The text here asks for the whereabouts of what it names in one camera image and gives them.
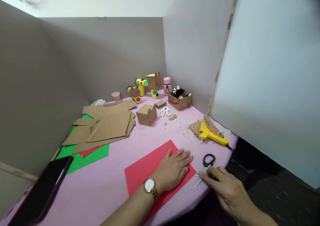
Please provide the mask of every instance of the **green paper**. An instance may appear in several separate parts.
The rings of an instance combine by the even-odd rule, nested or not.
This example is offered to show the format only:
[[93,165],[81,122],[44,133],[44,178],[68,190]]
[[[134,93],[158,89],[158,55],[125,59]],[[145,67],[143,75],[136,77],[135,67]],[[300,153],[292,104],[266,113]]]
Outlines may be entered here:
[[[90,119],[92,117],[90,117],[89,115],[85,114],[83,116],[83,118],[87,118],[87,119]],[[70,132],[70,134],[75,130],[77,126],[73,126],[72,127],[72,130]],[[57,158],[56,159],[59,159],[59,158],[63,158],[63,157],[66,157],[66,156],[69,156],[72,154],[73,150],[75,149],[77,145],[76,144],[73,144],[73,145],[64,145],[62,148],[61,148],[61,151],[60,153],[58,154]],[[72,155],[73,156],[73,161],[67,171],[67,174],[69,173],[72,173],[84,166],[87,166],[95,161],[98,161],[99,159],[102,159],[104,157],[107,157],[109,154],[109,144],[106,144],[104,145],[103,147],[97,149],[96,151],[94,151],[93,153],[89,154],[88,156],[86,157],[82,157],[80,155],[80,153],[77,153],[77,154],[74,154]]]

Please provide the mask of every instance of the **pink bottle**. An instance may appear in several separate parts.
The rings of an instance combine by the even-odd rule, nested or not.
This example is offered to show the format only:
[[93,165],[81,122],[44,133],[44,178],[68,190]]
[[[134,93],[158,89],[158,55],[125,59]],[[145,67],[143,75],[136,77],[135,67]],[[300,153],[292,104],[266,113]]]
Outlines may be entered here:
[[163,92],[165,96],[168,96],[168,93],[172,91],[172,86],[171,86],[171,78],[166,77],[163,78]]

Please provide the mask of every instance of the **rose gold watch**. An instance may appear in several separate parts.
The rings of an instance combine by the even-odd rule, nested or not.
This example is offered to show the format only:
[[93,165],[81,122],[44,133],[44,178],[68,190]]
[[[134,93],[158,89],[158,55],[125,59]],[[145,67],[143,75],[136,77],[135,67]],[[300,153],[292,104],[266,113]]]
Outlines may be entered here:
[[144,191],[146,191],[147,193],[152,193],[154,201],[157,200],[159,194],[158,191],[156,190],[156,182],[149,178],[146,179],[146,181],[144,181]]

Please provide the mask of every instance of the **scissors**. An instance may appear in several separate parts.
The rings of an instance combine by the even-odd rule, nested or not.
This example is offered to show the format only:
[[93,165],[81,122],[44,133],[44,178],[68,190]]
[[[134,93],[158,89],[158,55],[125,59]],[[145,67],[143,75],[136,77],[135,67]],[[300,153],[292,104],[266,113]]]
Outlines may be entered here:
[[[209,163],[206,162],[206,158],[207,158],[208,156],[213,157],[213,159],[212,159]],[[203,172],[204,172],[205,174],[207,173],[208,168],[210,168],[211,166],[213,166],[213,162],[214,162],[215,160],[216,160],[216,157],[215,157],[213,154],[207,154],[206,156],[204,156],[204,158],[203,158],[204,171],[203,171]],[[196,182],[196,184],[193,186],[193,188],[195,188],[195,187],[202,181],[202,179],[200,178],[200,176],[199,176],[198,173],[196,173],[194,176],[199,177],[199,179],[198,179],[198,181]]]
[[166,105],[164,106],[164,108],[160,111],[159,116],[163,117],[165,114],[167,114],[167,116],[172,115],[172,111],[168,108],[167,101],[166,101]]

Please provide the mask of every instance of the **black-handled scissors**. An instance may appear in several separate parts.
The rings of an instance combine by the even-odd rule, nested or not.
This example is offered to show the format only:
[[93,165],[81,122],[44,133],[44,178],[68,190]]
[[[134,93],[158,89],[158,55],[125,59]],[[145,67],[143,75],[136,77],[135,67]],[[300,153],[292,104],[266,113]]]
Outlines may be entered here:
[[[209,157],[209,156],[213,157],[213,159],[209,163],[207,163],[206,162],[206,158]],[[203,166],[204,166],[204,171],[203,172],[204,173],[207,173],[208,168],[213,166],[213,163],[214,163],[215,160],[216,160],[216,157],[213,154],[207,154],[206,156],[204,156],[204,158],[203,158]],[[200,178],[198,173],[196,173],[194,176],[199,177],[199,179],[197,180],[197,182],[193,186],[193,188],[195,188],[202,181],[202,179]]]

